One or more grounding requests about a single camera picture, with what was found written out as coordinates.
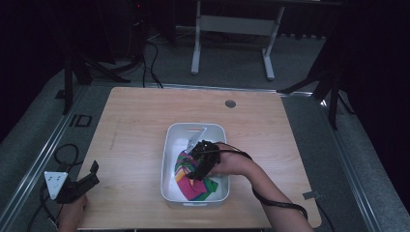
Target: plastic container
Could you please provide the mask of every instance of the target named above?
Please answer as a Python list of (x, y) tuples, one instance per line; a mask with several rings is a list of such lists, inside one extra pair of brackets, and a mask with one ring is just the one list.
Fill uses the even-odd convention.
[(189, 201), (180, 191), (175, 181), (174, 169), (179, 154), (187, 149), (189, 139), (203, 128), (206, 128), (206, 130), (199, 138), (199, 141), (204, 139), (211, 142), (226, 142), (223, 128), (216, 124), (179, 123), (168, 129), (163, 148), (161, 194), (170, 207), (218, 207), (229, 194), (230, 183), (227, 175), (211, 177), (219, 185), (217, 191), (209, 195), (205, 201)]

